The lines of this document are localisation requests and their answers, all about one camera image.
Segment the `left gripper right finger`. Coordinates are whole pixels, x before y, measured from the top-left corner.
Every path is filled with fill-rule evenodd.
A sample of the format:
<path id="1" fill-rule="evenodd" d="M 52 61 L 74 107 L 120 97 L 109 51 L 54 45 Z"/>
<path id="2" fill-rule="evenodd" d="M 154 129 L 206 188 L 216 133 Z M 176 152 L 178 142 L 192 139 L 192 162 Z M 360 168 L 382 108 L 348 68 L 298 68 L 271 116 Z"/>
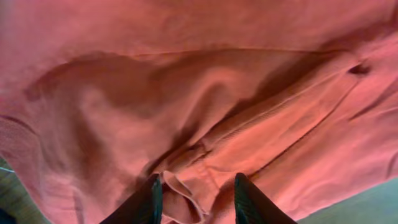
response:
<path id="1" fill-rule="evenodd" d="M 236 224 L 297 224 L 243 173 L 235 176 L 234 208 Z"/>

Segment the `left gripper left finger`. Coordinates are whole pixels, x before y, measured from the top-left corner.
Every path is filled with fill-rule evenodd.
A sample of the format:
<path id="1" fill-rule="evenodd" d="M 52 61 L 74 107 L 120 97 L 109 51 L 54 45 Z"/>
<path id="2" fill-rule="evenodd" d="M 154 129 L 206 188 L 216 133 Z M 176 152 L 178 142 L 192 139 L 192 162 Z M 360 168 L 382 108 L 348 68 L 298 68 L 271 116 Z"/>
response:
<path id="1" fill-rule="evenodd" d="M 160 224 L 162 199 L 160 175 L 152 174 L 139 190 L 100 224 Z"/>

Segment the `orange soccer t-shirt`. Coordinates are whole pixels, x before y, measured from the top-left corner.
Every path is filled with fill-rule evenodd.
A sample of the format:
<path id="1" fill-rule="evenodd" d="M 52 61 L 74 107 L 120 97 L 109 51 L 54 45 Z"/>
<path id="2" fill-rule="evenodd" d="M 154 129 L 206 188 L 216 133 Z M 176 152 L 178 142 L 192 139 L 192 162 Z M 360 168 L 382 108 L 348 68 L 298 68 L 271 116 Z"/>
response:
<path id="1" fill-rule="evenodd" d="M 2 1 L 1 156 L 53 223 L 304 218 L 397 176 L 397 1 Z"/>

